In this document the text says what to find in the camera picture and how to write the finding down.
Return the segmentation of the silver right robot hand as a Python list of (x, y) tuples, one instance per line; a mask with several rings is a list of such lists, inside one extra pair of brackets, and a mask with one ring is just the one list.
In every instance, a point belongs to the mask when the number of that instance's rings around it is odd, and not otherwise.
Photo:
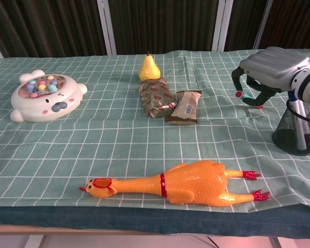
[[(294, 76), (304, 69), (310, 69), (307, 56), (271, 46), (243, 59), (231, 73), (231, 78), (237, 91), (236, 97), (249, 106), (259, 107), (276, 93), (291, 91)], [(260, 92), (255, 99), (243, 93), (240, 77), (244, 74), (247, 86)]]

